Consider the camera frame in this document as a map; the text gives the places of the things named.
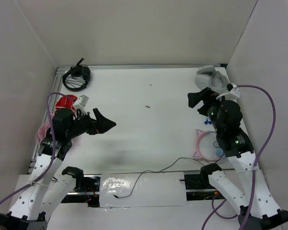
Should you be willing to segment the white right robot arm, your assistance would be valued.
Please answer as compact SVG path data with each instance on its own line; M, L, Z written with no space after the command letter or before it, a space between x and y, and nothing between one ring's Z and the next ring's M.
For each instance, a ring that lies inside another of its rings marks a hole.
M206 87L187 96L190 108L203 102L197 111L210 118L217 143L237 173L243 190L226 177L217 163L201 168L201 185L214 187L221 193L235 209L241 230L270 230L288 222L288 211L274 200L259 168L260 154L254 152L249 136L240 127L243 115L236 102L240 87L228 84L222 94Z

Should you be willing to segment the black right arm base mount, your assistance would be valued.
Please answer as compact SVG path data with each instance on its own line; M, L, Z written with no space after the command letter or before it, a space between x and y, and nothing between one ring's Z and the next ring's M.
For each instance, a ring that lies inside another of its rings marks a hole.
M185 174L180 182L185 185L187 201L212 200L218 192L209 183L208 176L221 170L218 164L212 163L202 166L199 173Z

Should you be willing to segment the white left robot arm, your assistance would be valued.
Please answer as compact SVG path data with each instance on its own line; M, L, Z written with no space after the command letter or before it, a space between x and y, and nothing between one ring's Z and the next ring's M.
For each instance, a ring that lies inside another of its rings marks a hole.
M72 139L82 135L104 134L116 126L98 109L93 109L95 118L89 113L62 108L55 112L50 128L42 140L36 164L28 184L18 189L19 197L9 211L0 213L1 230L45 230L50 217L64 197L71 191L80 191L85 186L83 170L68 166L53 181Z

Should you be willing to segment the pink blue cat-ear headphones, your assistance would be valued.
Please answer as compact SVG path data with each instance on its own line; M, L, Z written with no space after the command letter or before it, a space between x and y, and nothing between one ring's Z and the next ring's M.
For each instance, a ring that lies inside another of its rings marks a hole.
M224 156L223 150L219 147L216 141L215 131L195 129L194 135L195 142L194 153L192 154L193 158L216 162Z

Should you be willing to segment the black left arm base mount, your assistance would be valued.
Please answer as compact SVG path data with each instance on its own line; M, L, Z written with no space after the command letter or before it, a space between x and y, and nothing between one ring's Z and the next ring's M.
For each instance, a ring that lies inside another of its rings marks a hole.
M61 203L86 203L89 207L100 207L100 174L85 175L83 170L68 166L62 171L62 175L69 175L76 179L76 185L75 188L67 193Z

